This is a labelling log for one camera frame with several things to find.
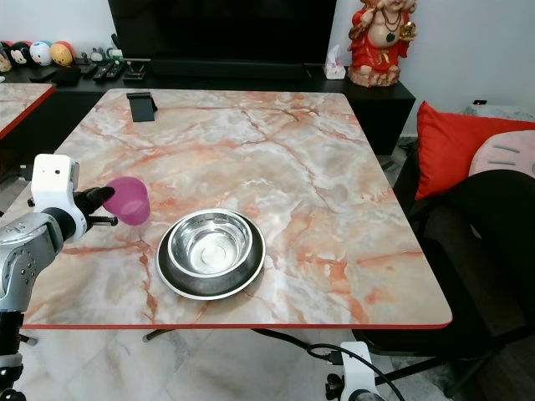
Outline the grey cushion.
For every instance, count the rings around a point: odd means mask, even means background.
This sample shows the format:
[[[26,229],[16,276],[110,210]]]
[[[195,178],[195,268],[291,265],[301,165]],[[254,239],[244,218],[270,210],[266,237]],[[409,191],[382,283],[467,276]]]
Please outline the grey cushion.
[[[511,104],[487,104],[473,102],[467,104],[461,114],[471,117],[510,119],[511,121],[535,122],[535,112]]]

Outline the white tissue box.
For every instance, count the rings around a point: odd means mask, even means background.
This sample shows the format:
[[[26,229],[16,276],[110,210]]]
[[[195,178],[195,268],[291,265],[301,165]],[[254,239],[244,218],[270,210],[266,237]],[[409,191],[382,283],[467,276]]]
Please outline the white tissue box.
[[[345,78],[345,67],[339,58],[340,50],[340,43],[336,43],[326,53],[324,76],[328,80],[343,80]]]

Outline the black pouch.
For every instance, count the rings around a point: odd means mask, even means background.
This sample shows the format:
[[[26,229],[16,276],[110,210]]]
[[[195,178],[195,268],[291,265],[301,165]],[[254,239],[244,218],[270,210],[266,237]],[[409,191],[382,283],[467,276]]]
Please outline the black pouch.
[[[69,87],[79,84],[81,79],[83,79],[83,73],[80,69],[75,68],[75,66],[64,66],[54,70],[51,83],[56,84],[57,87]]]

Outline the stainless steel bowl black rim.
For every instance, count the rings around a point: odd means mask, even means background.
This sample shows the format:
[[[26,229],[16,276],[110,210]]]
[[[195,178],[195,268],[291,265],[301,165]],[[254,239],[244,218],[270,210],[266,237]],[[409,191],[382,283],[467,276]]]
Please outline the stainless steel bowl black rim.
[[[210,301],[255,282],[267,262],[259,226],[237,211],[205,209],[182,217],[161,238],[157,272],[173,292]]]

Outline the yellow and orange plush toy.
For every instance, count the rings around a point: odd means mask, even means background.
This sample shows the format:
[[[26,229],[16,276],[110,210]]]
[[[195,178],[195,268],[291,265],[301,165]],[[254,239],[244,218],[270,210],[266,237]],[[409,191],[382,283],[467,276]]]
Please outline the yellow and orange plush toy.
[[[69,68],[69,66],[75,64],[75,50],[66,41],[51,43],[49,54],[51,61],[58,66],[62,66],[62,68]]]

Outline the red cushion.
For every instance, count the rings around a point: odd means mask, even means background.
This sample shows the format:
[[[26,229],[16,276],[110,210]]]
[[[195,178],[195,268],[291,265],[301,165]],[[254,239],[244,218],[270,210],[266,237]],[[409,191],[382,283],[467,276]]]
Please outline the red cushion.
[[[505,131],[535,129],[519,119],[471,117],[439,112],[424,102],[417,112],[418,168],[415,199],[440,195],[469,175],[471,161],[484,142]]]

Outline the black flat screen television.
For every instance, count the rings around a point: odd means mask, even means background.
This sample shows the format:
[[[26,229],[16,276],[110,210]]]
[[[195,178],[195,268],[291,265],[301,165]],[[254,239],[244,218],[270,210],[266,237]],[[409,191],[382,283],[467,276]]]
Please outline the black flat screen television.
[[[129,58],[314,63],[326,57],[336,0],[108,0]]]

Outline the pink plush pillow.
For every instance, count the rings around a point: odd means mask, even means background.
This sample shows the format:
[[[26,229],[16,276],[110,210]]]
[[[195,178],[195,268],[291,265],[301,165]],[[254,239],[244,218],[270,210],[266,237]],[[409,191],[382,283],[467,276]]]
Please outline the pink plush pillow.
[[[489,170],[515,170],[535,177],[535,130],[505,131],[476,151],[469,175]]]

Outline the black phone stand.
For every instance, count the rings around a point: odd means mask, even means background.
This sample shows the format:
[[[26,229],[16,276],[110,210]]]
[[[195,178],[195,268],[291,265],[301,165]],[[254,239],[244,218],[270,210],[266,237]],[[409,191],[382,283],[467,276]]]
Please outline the black phone stand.
[[[134,123],[154,121],[158,108],[150,92],[130,92],[126,93],[126,98],[130,103],[131,121]]]

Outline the pink plastic cup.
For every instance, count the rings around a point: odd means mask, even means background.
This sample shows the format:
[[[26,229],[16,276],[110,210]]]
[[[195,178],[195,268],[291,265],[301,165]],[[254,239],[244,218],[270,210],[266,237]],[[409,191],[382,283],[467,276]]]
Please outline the pink plastic cup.
[[[138,177],[115,177],[107,186],[115,193],[104,203],[105,210],[129,226],[140,226],[148,221],[150,216],[148,188]]]

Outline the black television console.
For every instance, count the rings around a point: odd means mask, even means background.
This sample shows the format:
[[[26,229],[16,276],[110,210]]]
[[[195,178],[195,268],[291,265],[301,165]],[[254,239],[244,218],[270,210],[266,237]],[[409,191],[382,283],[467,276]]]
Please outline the black television console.
[[[104,92],[114,89],[249,90],[343,94],[377,155],[390,155],[406,120],[416,104],[415,96],[402,84],[365,88],[348,80],[329,80],[318,66],[309,66],[306,77],[297,80],[253,78],[195,78],[158,76],[125,81],[97,81],[84,75],[77,83],[59,84],[60,74],[43,66],[24,66],[4,76],[7,83],[43,83],[53,92],[13,125],[1,141],[1,149],[19,163],[24,156],[54,152],[69,136]]]

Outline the black and white plush toy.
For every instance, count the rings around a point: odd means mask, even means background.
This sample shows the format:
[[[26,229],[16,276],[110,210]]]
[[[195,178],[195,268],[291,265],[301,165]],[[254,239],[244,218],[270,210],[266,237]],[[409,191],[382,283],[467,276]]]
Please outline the black and white plush toy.
[[[16,42],[11,43],[8,53],[12,60],[14,68],[22,68],[23,66],[31,65],[33,58],[30,53],[31,43],[28,42]]]

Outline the red laughing Buddha statue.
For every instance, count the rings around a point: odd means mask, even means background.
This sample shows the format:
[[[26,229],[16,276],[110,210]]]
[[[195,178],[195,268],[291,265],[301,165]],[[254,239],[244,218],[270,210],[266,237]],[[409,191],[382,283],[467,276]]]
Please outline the red laughing Buddha statue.
[[[411,20],[417,0],[360,0],[349,31],[348,76],[363,87],[389,87],[399,81],[399,60],[416,38]]]

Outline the marble-look side table red edge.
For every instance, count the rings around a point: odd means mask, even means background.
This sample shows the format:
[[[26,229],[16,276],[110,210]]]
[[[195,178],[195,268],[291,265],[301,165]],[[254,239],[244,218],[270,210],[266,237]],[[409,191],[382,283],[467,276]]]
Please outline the marble-look side table red edge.
[[[0,83],[0,137],[11,133],[54,91],[51,83]]]

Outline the blue and white plush toy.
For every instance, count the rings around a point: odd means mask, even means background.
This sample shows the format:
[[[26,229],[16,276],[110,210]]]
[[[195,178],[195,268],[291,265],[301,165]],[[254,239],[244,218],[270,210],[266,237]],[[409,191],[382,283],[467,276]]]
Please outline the blue and white plush toy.
[[[37,41],[31,43],[29,47],[29,54],[37,65],[49,66],[53,64],[53,58],[51,58],[51,43],[47,41]]]

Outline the large marble-look table red edge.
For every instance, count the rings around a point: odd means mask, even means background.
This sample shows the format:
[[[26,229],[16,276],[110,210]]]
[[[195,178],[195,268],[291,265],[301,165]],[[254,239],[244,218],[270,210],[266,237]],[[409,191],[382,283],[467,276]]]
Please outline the large marble-look table red edge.
[[[134,176],[141,226],[96,226],[42,272],[27,329],[438,329],[454,321],[348,100],[339,93],[153,90],[136,123],[110,90],[58,153],[80,187]],[[224,299],[180,297],[158,274],[169,228],[192,211],[240,211],[265,262]]]

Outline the black sofa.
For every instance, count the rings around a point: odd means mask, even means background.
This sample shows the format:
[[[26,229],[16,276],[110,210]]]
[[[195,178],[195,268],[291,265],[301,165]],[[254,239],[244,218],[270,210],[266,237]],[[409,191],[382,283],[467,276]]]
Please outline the black sofa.
[[[414,201],[405,214],[450,306],[451,323],[405,331],[356,329],[353,335],[374,354],[421,358],[377,378],[377,384],[470,362],[445,390],[451,396],[506,345],[535,338],[535,177],[515,170],[479,172],[444,194]],[[506,305],[520,309],[524,324],[494,333],[462,278],[466,272],[506,278]]]

